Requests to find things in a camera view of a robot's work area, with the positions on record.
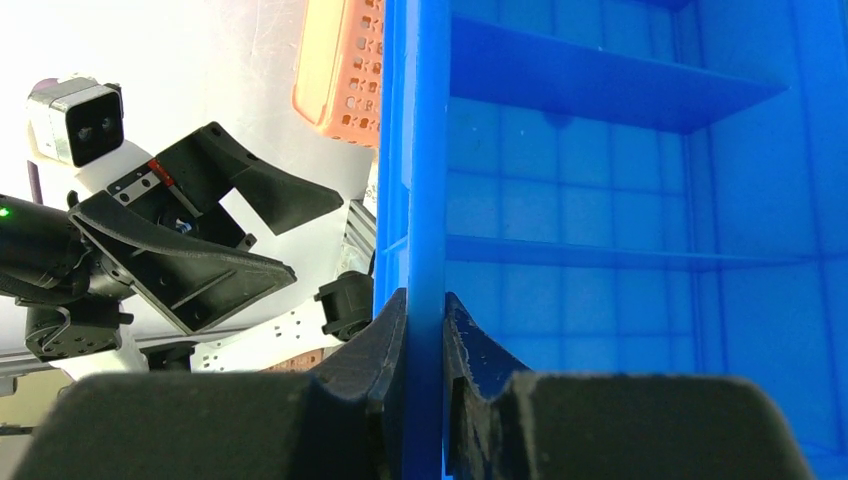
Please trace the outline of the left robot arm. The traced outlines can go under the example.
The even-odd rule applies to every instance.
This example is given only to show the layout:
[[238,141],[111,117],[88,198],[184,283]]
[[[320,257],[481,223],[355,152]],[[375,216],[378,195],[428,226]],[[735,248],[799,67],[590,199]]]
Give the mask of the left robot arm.
[[356,319],[334,319],[339,283],[235,335],[195,342],[293,285],[255,253],[226,211],[239,195],[276,235],[345,208],[334,190],[288,174],[210,123],[59,210],[1,200],[1,292],[27,311],[24,343],[73,379],[99,373],[235,373],[320,361]]

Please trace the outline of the pink plastic basket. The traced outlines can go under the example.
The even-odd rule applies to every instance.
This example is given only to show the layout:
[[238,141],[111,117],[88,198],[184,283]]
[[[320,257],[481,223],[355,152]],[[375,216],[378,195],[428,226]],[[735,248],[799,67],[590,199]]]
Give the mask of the pink plastic basket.
[[319,134],[379,145],[384,25],[382,0],[306,3],[292,105]]

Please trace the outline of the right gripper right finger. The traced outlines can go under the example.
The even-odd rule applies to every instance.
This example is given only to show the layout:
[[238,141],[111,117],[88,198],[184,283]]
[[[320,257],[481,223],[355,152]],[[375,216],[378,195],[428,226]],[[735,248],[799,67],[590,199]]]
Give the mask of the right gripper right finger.
[[456,479],[810,479],[777,405],[703,375],[530,369],[445,298],[444,468]]

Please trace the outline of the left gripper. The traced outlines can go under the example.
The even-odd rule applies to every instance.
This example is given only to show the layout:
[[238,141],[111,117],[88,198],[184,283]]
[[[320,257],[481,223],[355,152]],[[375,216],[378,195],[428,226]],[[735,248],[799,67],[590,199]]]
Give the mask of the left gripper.
[[70,220],[186,334],[207,331],[293,285],[295,271],[250,252],[221,205],[239,192],[279,236],[341,208],[340,194],[265,162],[211,122],[69,211]]

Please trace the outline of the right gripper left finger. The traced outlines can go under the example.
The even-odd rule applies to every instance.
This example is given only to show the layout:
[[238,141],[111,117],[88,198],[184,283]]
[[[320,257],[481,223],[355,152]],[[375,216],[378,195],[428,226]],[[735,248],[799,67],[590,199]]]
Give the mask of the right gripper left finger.
[[17,479],[396,479],[406,292],[301,373],[103,374],[58,400]]

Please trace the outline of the blue divided plastic tray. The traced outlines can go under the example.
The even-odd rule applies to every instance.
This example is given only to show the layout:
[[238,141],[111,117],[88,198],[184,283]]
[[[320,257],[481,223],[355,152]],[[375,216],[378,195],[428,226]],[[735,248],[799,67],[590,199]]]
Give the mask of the blue divided plastic tray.
[[739,376],[847,475],[847,5],[389,1],[377,305],[439,479],[441,309],[529,367]]

